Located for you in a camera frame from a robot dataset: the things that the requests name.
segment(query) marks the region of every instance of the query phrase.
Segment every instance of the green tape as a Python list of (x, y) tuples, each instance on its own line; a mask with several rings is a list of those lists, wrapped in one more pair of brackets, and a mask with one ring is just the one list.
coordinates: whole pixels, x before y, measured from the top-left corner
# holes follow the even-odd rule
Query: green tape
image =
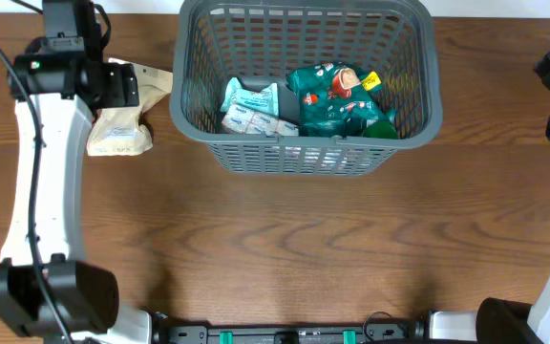
[(343, 331), (343, 344), (355, 344), (355, 331)]
[(233, 333), (220, 333), (220, 344), (233, 344)]

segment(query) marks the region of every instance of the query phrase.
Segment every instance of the light blue packet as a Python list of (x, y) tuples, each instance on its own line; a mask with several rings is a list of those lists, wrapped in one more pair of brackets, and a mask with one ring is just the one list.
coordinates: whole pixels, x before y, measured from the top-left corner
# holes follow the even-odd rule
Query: light blue packet
[(252, 92), (244, 90), (241, 82), (236, 77), (233, 77), (228, 81), (228, 85), (226, 86), (224, 103), (220, 111), (228, 112), (232, 104), (239, 104), (246, 108), (278, 118), (279, 99), (277, 96), (277, 84), (272, 83), (260, 92)]

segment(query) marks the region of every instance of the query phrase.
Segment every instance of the yellow label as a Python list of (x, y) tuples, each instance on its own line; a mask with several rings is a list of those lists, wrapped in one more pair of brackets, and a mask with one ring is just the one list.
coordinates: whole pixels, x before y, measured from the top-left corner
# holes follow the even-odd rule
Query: yellow label
[(377, 75), (376, 72), (370, 72), (369, 76), (362, 80), (362, 87), (364, 87), (367, 91), (370, 91), (379, 85), (381, 85), (381, 79), (379, 79), (379, 75)]

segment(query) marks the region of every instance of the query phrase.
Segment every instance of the snack package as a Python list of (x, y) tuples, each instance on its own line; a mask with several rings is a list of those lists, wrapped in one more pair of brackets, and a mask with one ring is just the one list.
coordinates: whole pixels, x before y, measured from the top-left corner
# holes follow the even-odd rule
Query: snack package
[(267, 114), (233, 104), (222, 120), (227, 133), (263, 134), (267, 136), (298, 136), (298, 127), (285, 120), (276, 119)]
[[(110, 62), (129, 63), (115, 58)], [(139, 106), (103, 109), (86, 143), (89, 156), (134, 156), (152, 148), (152, 136), (139, 124), (141, 114), (171, 93), (173, 74), (133, 63)]]
[(228, 85), (226, 86), (224, 103), (220, 111), (228, 112), (232, 104), (239, 104), (277, 118), (279, 116), (277, 84), (272, 83), (260, 92), (252, 92), (244, 90), (241, 82), (236, 77), (233, 77), (228, 81)]
[(378, 90), (378, 75), (370, 73), (363, 81), (358, 75), (364, 73), (340, 62), (305, 67), (290, 74), (288, 87), (301, 101), (301, 136), (358, 136), (377, 121), (393, 123), (365, 89)]

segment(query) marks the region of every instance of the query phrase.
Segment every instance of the wood grain surface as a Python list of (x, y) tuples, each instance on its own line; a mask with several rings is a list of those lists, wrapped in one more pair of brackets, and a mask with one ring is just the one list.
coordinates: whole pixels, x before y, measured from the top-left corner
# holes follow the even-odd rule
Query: wood grain surface
[[(108, 55), (171, 69), (176, 16), (112, 21)], [(361, 178), (238, 175), (175, 128), (166, 98), (148, 116), (152, 150), (85, 159), (90, 261), (124, 301), (214, 325), (535, 302), (550, 271), (550, 94), (532, 65), (550, 20), (435, 24), (445, 119), (431, 144)], [(0, 14), (8, 56), (39, 34), (39, 16)], [(5, 75), (0, 63), (0, 247), (18, 148)], [(0, 342), (16, 341), (0, 322)]]

